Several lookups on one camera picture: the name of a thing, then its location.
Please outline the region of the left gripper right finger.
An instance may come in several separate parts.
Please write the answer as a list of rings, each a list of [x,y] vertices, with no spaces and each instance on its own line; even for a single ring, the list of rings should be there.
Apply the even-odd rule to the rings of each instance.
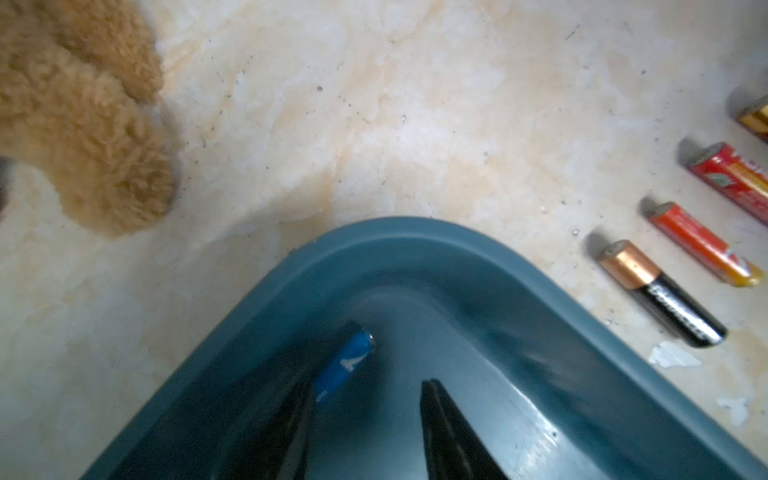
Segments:
[[[422,382],[420,415],[430,480],[508,479],[439,380]]]

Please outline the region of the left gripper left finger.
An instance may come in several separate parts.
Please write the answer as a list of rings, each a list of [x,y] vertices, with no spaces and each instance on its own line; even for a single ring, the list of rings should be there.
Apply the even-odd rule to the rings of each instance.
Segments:
[[[252,375],[223,391],[209,406],[214,441],[211,479],[303,479],[316,402],[307,374],[282,380],[271,391]]]

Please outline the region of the teal plastic storage tray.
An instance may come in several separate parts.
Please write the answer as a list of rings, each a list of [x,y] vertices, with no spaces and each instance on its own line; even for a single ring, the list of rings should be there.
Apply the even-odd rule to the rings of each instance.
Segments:
[[[766,466],[500,243],[369,220],[290,254],[87,469],[211,479],[209,406],[321,369],[359,329],[375,350],[316,404],[303,479],[428,479],[423,381],[439,380],[508,479],[763,479]]]

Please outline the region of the blue battery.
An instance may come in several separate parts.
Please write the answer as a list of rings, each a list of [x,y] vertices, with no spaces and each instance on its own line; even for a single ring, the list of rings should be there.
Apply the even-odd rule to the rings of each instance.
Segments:
[[[374,337],[368,331],[356,331],[316,376],[315,403],[322,404],[331,397],[375,348]]]

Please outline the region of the red orange battery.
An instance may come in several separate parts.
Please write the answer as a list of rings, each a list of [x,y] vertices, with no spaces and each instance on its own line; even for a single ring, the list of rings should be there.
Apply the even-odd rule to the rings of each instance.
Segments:
[[[675,202],[656,205],[648,220],[722,282],[754,287],[763,271]]]

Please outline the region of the red Huahong battery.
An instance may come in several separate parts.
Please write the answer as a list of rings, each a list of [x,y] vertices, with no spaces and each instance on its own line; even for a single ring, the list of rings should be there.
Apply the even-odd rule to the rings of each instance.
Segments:
[[[685,167],[721,195],[767,225],[767,177],[726,142],[703,149]]]

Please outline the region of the large black gold battery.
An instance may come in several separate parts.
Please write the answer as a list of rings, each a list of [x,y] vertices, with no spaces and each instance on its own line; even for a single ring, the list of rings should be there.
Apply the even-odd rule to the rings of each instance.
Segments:
[[[768,96],[765,95],[736,115],[737,122],[752,135],[768,141]]]

